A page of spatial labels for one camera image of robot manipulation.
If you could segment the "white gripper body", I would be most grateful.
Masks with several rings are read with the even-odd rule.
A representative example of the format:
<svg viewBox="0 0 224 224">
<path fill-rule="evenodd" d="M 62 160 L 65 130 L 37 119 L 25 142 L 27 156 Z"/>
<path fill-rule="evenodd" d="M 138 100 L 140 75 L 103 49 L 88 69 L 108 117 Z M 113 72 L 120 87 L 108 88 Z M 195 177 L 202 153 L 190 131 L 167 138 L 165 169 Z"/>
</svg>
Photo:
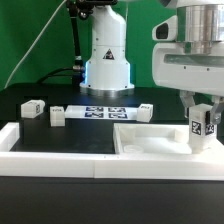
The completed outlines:
<svg viewBox="0 0 224 224">
<path fill-rule="evenodd" d="M 152 76 L 158 86 L 224 96 L 224 43 L 215 43 L 209 55 L 185 54 L 182 44 L 158 43 Z"/>
</svg>

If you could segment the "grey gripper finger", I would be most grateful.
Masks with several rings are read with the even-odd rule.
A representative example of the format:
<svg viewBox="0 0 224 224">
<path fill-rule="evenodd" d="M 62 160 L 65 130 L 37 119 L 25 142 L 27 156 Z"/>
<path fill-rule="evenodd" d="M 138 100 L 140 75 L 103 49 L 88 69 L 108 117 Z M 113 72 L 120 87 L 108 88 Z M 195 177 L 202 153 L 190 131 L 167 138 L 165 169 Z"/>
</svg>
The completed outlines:
<svg viewBox="0 0 224 224">
<path fill-rule="evenodd" d="M 194 96 L 194 92 L 185 90 L 180 91 L 180 99 L 184 106 L 184 116 L 186 118 L 189 117 L 189 108 L 195 105 Z"/>
<path fill-rule="evenodd" d="M 221 122 L 222 111 L 224 110 L 224 97 L 213 96 L 213 106 L 210 111 L 210 122 L 218 125 Z"/>
</svg>

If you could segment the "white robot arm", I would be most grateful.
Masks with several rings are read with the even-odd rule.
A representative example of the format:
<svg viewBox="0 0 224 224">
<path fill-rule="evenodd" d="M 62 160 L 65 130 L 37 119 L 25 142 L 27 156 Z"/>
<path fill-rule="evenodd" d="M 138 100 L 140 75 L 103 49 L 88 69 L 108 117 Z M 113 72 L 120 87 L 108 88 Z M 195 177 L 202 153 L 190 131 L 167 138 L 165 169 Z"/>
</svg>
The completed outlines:
<svg viewBox="0 0 224 224">
<path fill-rule="evenodd" d="M 156 85 L 180 91 L 189 113 L 196 93 L 213 97 L 210 122 L 224 110 L 224 0 L 158 0 L 176 14 L 152 30 L 152 77 Z M 126 21 L 113 11 L 117 0 L 83 0 L 93 14 L 92 55 L 80 87 L 94 93 L 134 88 L 126 60 Z"/>
</svg>

